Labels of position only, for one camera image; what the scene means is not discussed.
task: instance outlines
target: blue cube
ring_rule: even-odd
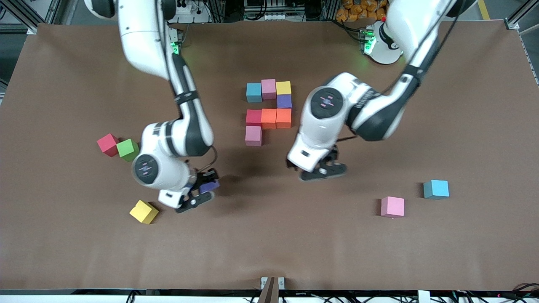
[[[423,183],[425,199],[441,200],[449,198],[449,183],[446,180],[430,180]]]
[[[277,108],[292,108],[292,95],[277,95]]]
[[[262,102],[262,84],[247,83],[247,102],[260,103]]]
[[[208,191],[212,191],[212,190],[214,190],[214,189],[217,189],[219,186],[220,186],[219,181],[218,181],[218,180],[215,180],[215,181],[212,181],[212,182],[208,182],[208,183],[202,184],[202,185],[198,188],[198,191],[200,192],[200,194],[203,194],[203,193],[205,193],[205,192],[208,192]]]

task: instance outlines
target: green cube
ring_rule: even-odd
[[[139,145],[131,139],[116,144],[116,148],[120,157],[127,162],[133,161],[139,155]]]

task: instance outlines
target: light blue cube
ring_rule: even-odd
[[[247,83],[247,102],[260,103],[262,102],[262,84]]]
[[[449,183],[446,180],[430,180],[423,183],[425,199],[441,200],[449,198]]]

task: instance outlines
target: pink cube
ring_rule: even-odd
[[[107,134],[106,136],[98,140],[98,145],[105,155],[109,157],[114,157],[118,154],[116,144],[118,144],[119,142],[120,140],[118,140],[118,138],[116,138],[112,134]]]
[[[262,109],[248,109],[245,125],[262,126]]]
[[[245,144],[247,146],[262,146],[262,128],[260,126],[245,127]]]
[[[390,218],[404,217],[404,199],[395,197],[383,198],[380,215]]]
[[[277,87],[275,79],[262,80],[262,100],[277,99]]]

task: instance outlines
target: yellow cube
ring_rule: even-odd
[[[158,212],[159,211],[149,203],[139,200],[129,214],[139,220],[140,223],[150,224],[155,216],[157,216]]]
[[[292,87],[290,81],[276,82],[277,95],[290,95],[292,94]]]

